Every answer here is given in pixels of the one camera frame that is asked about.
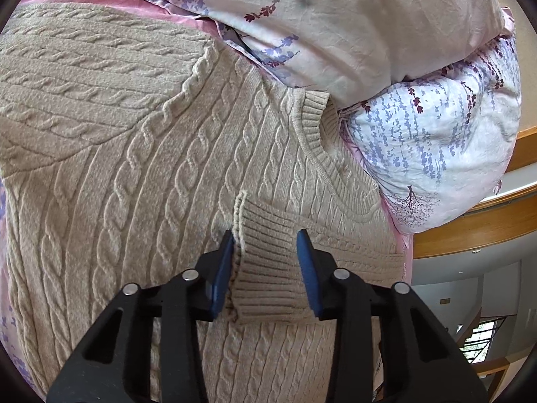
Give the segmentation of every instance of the ceiling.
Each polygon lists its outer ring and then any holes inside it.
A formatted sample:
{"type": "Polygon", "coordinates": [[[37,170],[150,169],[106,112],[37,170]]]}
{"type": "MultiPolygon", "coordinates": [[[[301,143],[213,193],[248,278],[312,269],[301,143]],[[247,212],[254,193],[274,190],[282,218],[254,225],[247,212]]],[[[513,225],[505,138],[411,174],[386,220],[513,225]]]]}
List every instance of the ceiling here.
{"type": "Polygon", "coordinates": [[[429,285],[479,277],[531,254],[537,258],[537,231],[483,247],[479,253],[461,252],[415,259],[412,263],[412,284],[429,285]]]}

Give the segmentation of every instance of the pink bed sheet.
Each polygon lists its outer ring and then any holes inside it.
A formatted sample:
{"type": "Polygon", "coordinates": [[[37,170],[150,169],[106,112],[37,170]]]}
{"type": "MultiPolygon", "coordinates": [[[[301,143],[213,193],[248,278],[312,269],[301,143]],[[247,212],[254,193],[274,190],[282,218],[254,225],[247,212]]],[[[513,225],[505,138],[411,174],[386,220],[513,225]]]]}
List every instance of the pink bed sheet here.
{"type": "MultiPolygon", "coordinates": [[[[199,18],[187,14],[170,13],[165,7],[153,4],[146,0],[22,0],[21,3],[42,3],[42,2],[79,2],[93,3],[104,6],[113,7],[142,17],[162,19],[171,21],[172,23],[185,25],[195,29],[199,29],[214,37],[219,37],[216,23],[208,18],[199,18]]],[[[180,8],[176,8],[173,12],[181,13],[180,8]]],[[[346,141],[348,148],[353,153],[357,162],[362,161],[359,149],[349,141],[346,141]]],[[[391,216],[385,207],[385,213],[391,220],[391,216]]],[[[394,233],[398,241],[398,249],[402,253],[406,253],[406,263],[404,271],[404,280],[410,282],[412,270],[412,237],[401,235],[393,223],[391,223],[394,233]]],[[[0,180],[0,341],[2,341],[7,353],[11,357],[19,372],[23,375],[26,381],[35,389],[30,373],[25,364],[23,353],[20,349],[17,335],[17,322],[12,312],[9,302],[9,276],[7,273],[6,263],[6,220],[5,220],[5,189],[0,180]]]]}

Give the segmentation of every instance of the white pillow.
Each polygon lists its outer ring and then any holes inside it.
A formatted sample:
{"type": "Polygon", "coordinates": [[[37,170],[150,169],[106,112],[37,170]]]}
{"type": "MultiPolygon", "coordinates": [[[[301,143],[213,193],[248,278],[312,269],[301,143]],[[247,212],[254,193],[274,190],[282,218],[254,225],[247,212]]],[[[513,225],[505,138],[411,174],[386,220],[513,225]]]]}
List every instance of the white pillow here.
{"type": "Polygon", "coordinates": [[[238,31],[227,42],[338,107],[464,59],[500,34],[497,0],[169,0],[238,31]]]}
{"type": "Polygon", "coordinates": [[[417,233],[455,219],[498,184],[520,103],[513,34],[344,111],[342,133],[361,151],[399,231],[417,233]]]}

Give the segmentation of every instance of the window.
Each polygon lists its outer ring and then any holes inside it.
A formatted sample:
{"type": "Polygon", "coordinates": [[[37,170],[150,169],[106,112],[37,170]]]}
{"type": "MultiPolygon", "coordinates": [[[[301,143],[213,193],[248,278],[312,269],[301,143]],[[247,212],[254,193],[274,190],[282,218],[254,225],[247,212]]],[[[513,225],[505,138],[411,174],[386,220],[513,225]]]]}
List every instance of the window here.
{"type": "Polygon", "coordinates": [[[466,338],[464,346],[461,348],[461,351],[468,359],[468,362],[474,364],[476,362],[483,362],[489,351],[490,341],[498,332],[498,329],[501,327],[505,321],[505,316],[500,318],[495,318],[492,320],[482,321],[479,326],[477,326],[473,331],[472,335],[469,338],[466,338]]]}

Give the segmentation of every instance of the cable knit pattern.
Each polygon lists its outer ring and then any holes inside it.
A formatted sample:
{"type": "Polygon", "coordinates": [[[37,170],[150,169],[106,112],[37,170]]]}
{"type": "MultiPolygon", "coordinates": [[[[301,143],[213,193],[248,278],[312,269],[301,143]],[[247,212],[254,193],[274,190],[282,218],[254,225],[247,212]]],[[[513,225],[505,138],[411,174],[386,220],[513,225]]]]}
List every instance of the cable knit pattern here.
{"type": "Polygon", "coordinates": [[[324,401],[335,325],[308,307],[299,229],[367,281],[402,275],[378,188],[339,139],[328,94],[266,80],[177,25],[19,7],[0,36],[0,173],[10,297],[43,392],[123,284],[167,282],[229,228],[226,308],[198,325],[209,401],[324,401]]]}

